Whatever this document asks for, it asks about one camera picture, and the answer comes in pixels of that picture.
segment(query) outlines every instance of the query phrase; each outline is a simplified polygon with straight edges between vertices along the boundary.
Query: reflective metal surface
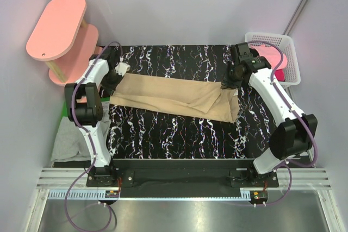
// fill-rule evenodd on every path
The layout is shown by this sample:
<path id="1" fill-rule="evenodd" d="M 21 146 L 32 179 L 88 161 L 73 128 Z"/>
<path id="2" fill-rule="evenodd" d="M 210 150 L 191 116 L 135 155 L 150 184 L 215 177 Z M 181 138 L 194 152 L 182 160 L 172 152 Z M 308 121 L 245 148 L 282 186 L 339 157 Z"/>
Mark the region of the reflective metal surface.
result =
<path id="1" fill-rule="evenodd" d="M 270 191 L 269 202 L 279 198 Z M 84 211 L 91 200 L 69 201 L 70 216 L 87 230 L 102 228 L 109 218 L 108 210 L 97 205 Z M 143 202 L 118 201 L 112 205 L 117 217 L 106 231 L 328 231 L 318 195 L 313 191 L 291 191 L 279 204 L 253 208 L 233 202 Z M 63 200 L 48 200 L 40 232 L 76 231 L 64 214 Z"/>

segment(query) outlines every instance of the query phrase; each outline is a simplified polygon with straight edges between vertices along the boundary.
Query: beige cloth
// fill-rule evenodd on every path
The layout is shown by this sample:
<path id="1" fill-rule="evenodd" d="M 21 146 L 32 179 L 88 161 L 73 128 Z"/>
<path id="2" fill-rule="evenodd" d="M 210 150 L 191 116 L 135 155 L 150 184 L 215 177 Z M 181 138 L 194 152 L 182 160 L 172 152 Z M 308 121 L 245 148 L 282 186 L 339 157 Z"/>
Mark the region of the beige cloth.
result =
<path id="1" fill-rule="evenodd" d="M 221 83 L 181 80 L 126 73 L 110 103 L 150 111 L 234 122 L 238 92 Z"/>

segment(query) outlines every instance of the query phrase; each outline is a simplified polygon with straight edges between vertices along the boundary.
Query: gray towel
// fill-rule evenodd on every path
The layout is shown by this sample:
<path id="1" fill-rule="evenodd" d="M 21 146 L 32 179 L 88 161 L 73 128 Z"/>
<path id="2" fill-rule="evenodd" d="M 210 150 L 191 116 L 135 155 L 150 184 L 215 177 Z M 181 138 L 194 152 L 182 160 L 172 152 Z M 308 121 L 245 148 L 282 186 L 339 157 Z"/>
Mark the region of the gray towel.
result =
<path id="1" fill-rule="evenodd" d="M 110 119 L 106 113 L 101 121 L 104 137 L 108 133 L 109 126 Z M 87 144 L 81 131 L 73 122 L 69 121 L 68 117 L 63 117 L 55 137 L 51 161 L 83 161 L 90 159 Z"/>

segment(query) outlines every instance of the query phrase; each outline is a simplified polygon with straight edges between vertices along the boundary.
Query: red object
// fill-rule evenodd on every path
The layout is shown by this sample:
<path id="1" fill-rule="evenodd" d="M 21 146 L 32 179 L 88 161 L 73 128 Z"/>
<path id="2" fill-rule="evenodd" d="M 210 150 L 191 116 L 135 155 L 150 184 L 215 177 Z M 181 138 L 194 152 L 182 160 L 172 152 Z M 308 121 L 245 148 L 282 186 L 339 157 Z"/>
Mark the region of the red object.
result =
<path id="1" fill-rule="evenodd" d="M 274 74 L 278 81 L 285 81 L 285 76 L 283 70 L 277 70 Z"/>

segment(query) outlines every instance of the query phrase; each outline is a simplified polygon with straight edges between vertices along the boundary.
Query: white laundry basket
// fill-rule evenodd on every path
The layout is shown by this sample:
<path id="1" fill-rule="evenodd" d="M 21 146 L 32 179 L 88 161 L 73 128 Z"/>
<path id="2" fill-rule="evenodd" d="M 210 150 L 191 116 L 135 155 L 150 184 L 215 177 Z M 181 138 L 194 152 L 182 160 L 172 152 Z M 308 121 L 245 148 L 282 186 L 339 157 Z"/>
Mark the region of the white laundry basket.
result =
<path id="1" fill-rule="evenodd" d="M 279 83 L 285 89 L 292 85 L 297 85 L 301 81 L 299 64 L 297 63 L 297 56 L 294 42 L 291 37 L 287 35 L 269 34 L 269 33 L 254 33 L 248 32 L 245 34 L 245 42 L 249 41 L 267 41 L 279 47 L 279 49 L 287 56 L 288 64 L 283 69 L 285 81 Z M 260 46 L 263 43 L 251 43 L 249 46 Z"/>

